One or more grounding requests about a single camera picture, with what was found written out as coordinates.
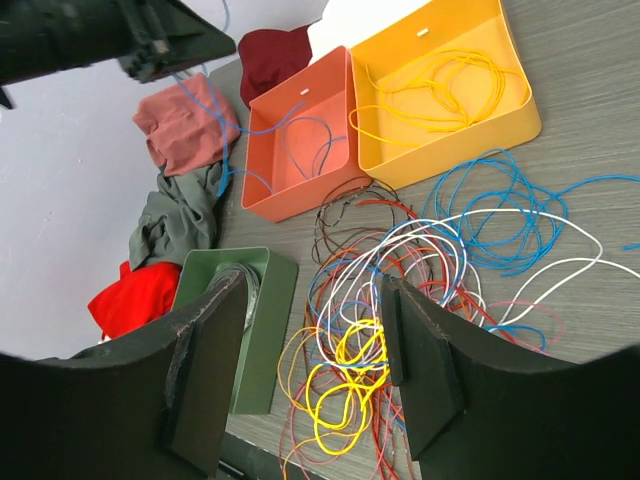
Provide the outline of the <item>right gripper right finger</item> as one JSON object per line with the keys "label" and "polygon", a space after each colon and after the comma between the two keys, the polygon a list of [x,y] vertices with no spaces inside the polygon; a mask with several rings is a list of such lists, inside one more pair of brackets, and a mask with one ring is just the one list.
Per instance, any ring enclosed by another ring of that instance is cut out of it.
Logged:
{"label": "right gripper right finger", "polygon": [[411,458],[425,479],[635,479],[639,349],[584,364],[509,343],[404,280],[381,287]]}

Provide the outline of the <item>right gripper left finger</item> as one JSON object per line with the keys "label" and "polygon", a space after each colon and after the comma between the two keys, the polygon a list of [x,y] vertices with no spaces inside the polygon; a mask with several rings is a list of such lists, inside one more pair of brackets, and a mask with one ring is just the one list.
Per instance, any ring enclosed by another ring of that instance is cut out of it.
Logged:
{"label": "right gripper left finger", "polygon": [[247,310],[235,273],[69,359],[1,358],[5,479],[212,479]]}

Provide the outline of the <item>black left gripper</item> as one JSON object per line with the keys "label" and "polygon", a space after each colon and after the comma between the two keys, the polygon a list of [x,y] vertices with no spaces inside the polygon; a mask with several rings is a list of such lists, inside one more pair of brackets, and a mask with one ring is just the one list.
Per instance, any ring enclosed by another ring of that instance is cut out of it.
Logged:
{"label": "black left gripper", "polygon": [[181,1],[3,1],[1,86],[116,59],[140,83],[236,52]]}

